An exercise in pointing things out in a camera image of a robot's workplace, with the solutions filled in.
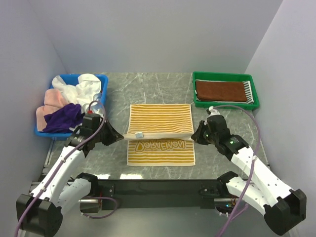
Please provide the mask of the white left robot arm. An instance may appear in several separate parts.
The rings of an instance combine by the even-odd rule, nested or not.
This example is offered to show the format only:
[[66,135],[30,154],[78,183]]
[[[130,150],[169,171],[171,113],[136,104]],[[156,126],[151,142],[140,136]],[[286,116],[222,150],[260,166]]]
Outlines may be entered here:
[[65,146],[44,179],[27,195],[16,201],[19,230],[54,236],[64,215],[81,199],[101,200],[98,178],[88,173],[79,174],[67,185],[72,173],[84,161],[97,143],[109,146],[124,139],[106,118],[98,114],[87,114],[81,126],[66,140]]

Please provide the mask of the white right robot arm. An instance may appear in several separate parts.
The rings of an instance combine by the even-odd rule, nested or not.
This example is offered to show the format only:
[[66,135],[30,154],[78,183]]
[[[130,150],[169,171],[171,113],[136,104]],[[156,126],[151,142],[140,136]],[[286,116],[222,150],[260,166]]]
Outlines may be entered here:
[[233,172],[222,175],[217,185],[219,195],[233,195],[245,201],[263,215],[269,228],[279,236],[305,220],[305,193],[292,189],[274,175],[239,135],[230,133],[217,110],[209,111],[207,119],[200,121],[192,139],[201,145],[214,145],[250,178],[246,182]]

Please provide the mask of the brown towel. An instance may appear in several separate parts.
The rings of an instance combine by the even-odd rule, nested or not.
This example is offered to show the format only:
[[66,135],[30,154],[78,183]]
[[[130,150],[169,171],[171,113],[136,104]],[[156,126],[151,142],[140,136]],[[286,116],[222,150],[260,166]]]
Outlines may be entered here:
[[202,101],[246,102],[242,82],[196,81],[197,98]]

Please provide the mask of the green white striped towel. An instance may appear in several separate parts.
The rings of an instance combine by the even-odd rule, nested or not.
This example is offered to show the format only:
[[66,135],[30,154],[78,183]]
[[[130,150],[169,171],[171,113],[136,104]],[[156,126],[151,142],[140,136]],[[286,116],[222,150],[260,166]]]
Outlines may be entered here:
[[[254,97],[253,97],[253,93],[252,93],[252,89],[251,89],[251,83],[250,81],[246,80],[246,81],[241,81],[243,84],[244,84],[244,90],[245,90],[245,94],[246,94],[246,97],[247,97],[247,100],[246,102],[231,102],[231,101],[227,101],[228,102],[231,102],[231,103],[241,103],[241,104],[253,104],[254,103]],[[196,89],[194,89],[195,91],[195,96],[196,96],[196,99],[198,101],[202,101],[202,100],[199,100],[197,98],[197,91]]]

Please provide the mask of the cream yellow striped towel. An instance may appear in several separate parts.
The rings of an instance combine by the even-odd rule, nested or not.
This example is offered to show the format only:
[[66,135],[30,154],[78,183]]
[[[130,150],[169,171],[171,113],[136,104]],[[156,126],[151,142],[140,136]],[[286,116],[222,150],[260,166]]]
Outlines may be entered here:
[[129,166],[194,166],[190,104],[131,104],[127,143]]

